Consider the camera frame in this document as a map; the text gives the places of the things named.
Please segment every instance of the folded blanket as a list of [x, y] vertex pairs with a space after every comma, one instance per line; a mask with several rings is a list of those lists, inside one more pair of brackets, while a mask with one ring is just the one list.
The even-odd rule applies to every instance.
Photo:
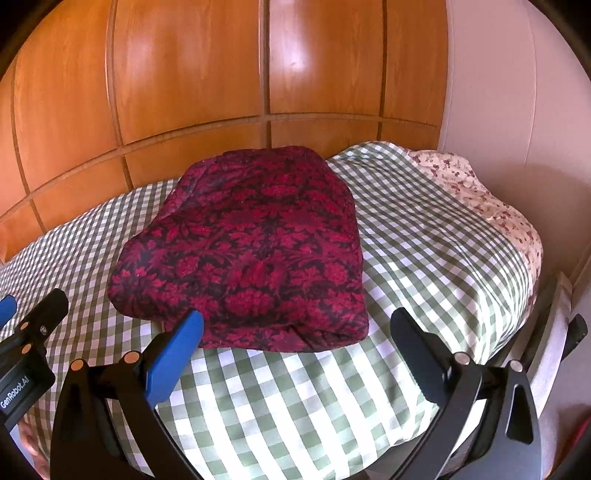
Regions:
[[193, 165], [123, 249], [108, 296], [171, 329], [202, 313], [202, 348], [313, 352], [364, 339], [355, 204], [304, 147], [228, 152]]

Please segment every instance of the green gingham sheet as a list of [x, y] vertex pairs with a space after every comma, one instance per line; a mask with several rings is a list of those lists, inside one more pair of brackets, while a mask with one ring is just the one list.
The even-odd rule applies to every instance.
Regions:
[[[406, 150], [370, 142], [328, 162], [356, 202], [369, 335], [322, 353], [198, 349], [157, 408], [206, 479], [342, 479], [425, 431], [436, 408], [390, 339], [397, 307], [451, 351], [478, 362], [520, 327], [531, 286], [519, 253], [428, 179]], [[116, 362], [159, 333], [154, 323], [116, 312], [105, 287], [125, 242], [156, 215], [175, 183], [142, 187], [84, 213], [0, 271], [0, 295], [11, 293], [19, 304], [2, 339], [52, 288], [70, 299], [67, 319], [47, 342], [56, 383], [27, 416], [45, 452], [71, 361]], [[117, 403], [111, 407], [129, 461], [149, 471]]]

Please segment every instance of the white wall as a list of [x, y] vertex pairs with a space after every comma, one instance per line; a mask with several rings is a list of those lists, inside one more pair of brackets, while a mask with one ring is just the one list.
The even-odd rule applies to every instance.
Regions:
[[449, 75], [439, 149], [470, 160], [570, 275], [591, 240], [591, 82], [527, 0], [447, 0]]

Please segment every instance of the bed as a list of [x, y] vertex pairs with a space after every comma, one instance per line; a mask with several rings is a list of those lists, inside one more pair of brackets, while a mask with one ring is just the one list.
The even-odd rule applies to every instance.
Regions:
[[[425, 431], [436, 412], [389, 338], [394, 309], [406, 307], [452, 351], [485, 362], [535, 299], [539, 236], [488, 192], [466, 159], [366, 142], [328, 163], [355, 200], [369, 335], [321, 353], [198, 349], [158, 413], [204, 478], [340, 480], [368, 467]], [[69, 363], [117, 361], [159, 332], [117, 313], [105, 288], [125, 242], [175, 183], [135, 189], [54, 228], [0, 271], [0, 293], [20, 303], [0, 338], [52, 288], [70, 299], [47, 345], [57, 381], [27, 418], [44, 453]], [[146, 469], [118, 406], [111, 407], [129, 460]]]

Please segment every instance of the blue gripper pad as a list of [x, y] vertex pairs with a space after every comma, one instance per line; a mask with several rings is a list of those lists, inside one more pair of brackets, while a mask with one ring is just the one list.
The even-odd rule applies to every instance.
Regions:
[[168, 400], [202, 336], [203, 316], [193, 310], [172, 331], [172, 337], [146, 372], [144, 397], [151, 408]]
[[17, 312], [17, 301], [12, 295], [0, 300], [0, 328], [4, 327]]

